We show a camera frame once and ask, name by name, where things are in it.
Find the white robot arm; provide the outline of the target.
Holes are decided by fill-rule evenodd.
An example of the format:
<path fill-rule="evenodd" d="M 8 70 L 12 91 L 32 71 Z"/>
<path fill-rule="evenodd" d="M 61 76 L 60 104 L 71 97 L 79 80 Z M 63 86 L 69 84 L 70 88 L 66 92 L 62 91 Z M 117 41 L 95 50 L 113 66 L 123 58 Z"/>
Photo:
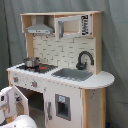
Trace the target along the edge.
<path fill-rule="evenodd" d="M 0 91 L 0 128 L 38 128 L 29 116 L 28 99 L 16 86 Z"/>

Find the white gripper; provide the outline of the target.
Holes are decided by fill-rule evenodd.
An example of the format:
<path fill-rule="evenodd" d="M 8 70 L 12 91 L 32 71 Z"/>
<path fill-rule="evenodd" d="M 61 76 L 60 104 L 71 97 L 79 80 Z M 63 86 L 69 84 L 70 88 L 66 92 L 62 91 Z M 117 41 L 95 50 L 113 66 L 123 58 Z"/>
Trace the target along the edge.
<path fill-rule="evenodd" d="M 14 87 L 5 87 L 0 91 L 0 124 L 6 124 L 7 118 L 17 114 L 15 92 Z"/>

